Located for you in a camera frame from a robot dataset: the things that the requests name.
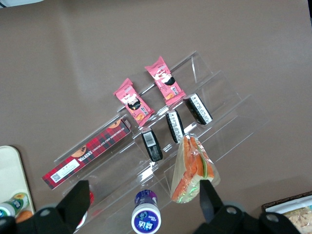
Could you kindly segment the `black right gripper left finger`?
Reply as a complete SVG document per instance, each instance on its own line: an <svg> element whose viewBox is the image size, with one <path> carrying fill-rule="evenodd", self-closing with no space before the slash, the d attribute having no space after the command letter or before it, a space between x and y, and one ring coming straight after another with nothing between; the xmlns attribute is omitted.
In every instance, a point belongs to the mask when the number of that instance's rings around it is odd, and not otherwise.
<svg viewBox="0 0 312 234"><path fill-rule="evenodd" d="M89 208L89 182L79 181L55 207L35 214L37 234L72 234Z"/></svg>

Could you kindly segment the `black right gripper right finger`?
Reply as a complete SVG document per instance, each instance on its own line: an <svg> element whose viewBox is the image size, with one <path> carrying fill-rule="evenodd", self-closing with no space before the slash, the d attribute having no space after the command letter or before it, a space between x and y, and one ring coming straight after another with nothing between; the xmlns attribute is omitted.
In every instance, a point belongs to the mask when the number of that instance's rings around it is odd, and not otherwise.
<svg viewBox="0 0 312 234"><path fill-rule="evenodd" d="M200 207L205 218L195 234L240 234L243 212L234 205L225 205L208 180L200 181Z"/></svg>

